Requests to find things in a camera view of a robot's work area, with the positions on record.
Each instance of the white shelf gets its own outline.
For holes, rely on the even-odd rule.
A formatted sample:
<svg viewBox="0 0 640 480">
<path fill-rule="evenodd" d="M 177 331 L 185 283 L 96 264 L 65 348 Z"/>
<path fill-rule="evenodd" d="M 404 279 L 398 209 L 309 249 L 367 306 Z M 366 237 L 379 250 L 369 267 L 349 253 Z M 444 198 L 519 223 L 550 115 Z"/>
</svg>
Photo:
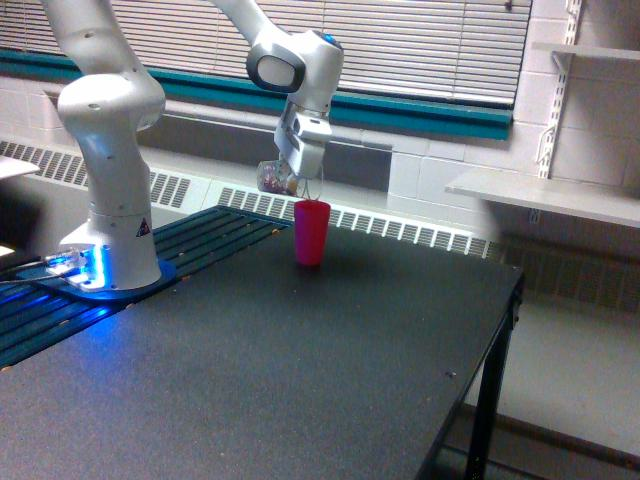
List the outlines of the white shelf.
<svg viewBox="0 0 640 480">
<path fill-rule="evenodd" d="M 447 192 L 640 228 L 640 193 L 564 180 L 476 168 L 456 178 Z"/>
<path fill-rule="evenodd" d="M 543 50 L 561 55 L 576 55 L 586 58 L 640 61 L 640 51 L 602 48 L 588 45 L 563 45 L 560 43 L 534 42 L 534 50 Z"/>
<path fill-rule="evenodd" d="M 39 170 L 35 165 L 0 155 L 0 180 L 35 173 Z"/>
</svg>

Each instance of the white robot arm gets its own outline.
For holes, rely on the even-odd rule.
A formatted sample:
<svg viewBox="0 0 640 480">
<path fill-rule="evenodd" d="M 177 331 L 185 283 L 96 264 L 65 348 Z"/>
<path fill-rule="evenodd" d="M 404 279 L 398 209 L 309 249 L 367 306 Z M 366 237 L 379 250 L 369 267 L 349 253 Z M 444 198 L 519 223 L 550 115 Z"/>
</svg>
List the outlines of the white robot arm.
<svg viewBox="0 0 640 480">
<path fill-rule="evenodd" d="M 67 281 L 86 291 L 131 290 L 161 276 L 151 232 L 149 167 L 136 131 L 164 110 L 162 87 L 122 35 L 107 0 L 42 0 L 60 48 L 82 78 L 62 90 L 58 112 L 75 137 L 89 177 L 88 221 L 62 240 L 88 251 Z M 53 273 L 65 273 L 60 265 Z"/>
<path fill-rule="evenodd" d="M 281 30 L 255 0 L 210 1 L 251 45 L 249 78 L 265 90 L 288 94 L 275 143 L 296 177 L 315 178 L 331 138 L 327 116 L 342 72 L 342 46 L 321 32 L 289 34 Z"/>
</svg>

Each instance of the table surface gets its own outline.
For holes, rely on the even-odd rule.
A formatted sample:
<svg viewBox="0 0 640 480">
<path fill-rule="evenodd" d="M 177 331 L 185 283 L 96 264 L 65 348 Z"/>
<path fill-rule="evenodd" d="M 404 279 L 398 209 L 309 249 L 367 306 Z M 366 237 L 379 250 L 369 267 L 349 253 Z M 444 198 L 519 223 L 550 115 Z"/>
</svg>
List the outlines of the table surface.
<svg viewBox="0 0 640 480">
<path fill-rule="evenodd" d="M 288 229 L 0 374 L 2 477 L 415 478 L 520 277 Z"/>
</svg>

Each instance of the window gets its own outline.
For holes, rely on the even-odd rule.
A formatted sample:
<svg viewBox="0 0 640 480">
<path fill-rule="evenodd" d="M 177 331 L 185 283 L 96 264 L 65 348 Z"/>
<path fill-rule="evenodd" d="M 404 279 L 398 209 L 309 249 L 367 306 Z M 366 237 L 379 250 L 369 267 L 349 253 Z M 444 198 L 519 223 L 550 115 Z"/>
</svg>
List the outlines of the window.
<svg viewBox="0 0 640 480">
<path fill-rule="evenodd" d="M 258 0 L 291 32 L 332 33 L 347 91 L 511 106 L 532 0 Z M 246 78 L 248 46 L 205 0 L 112 0 L 148 66 Z M 0 47 L 60 53 L 38 0 L 0 0 Z"/>
</svg>

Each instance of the red cup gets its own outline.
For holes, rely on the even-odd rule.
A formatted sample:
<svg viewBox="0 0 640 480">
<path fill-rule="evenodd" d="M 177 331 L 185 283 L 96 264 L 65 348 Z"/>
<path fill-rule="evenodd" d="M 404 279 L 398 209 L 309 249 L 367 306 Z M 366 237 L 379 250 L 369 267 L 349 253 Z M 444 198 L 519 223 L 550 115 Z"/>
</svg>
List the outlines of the red cup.
<svg viewBox="0 0 640 480">
<path fill-rule="evenodd" d="M 319 200 L 296 202 L 296 259 L 301 265 L 312 267 L 322 263 L 330 213 L 331 205 Z"/>
</svg>

